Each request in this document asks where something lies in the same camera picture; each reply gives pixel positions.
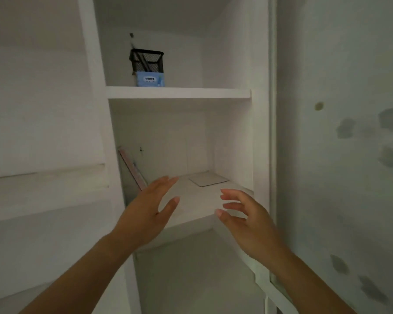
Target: blue box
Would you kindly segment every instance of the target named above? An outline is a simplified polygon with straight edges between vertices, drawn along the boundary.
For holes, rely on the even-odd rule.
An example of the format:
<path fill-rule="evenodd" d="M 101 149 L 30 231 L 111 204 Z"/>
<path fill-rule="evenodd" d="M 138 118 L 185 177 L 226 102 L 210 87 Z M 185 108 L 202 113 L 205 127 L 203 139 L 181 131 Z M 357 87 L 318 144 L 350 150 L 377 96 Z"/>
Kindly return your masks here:
<path fill-rule="evenodd" d="M 135 72 L 137 87 L 164 87 L 165 75 L 153 72 Z"/>

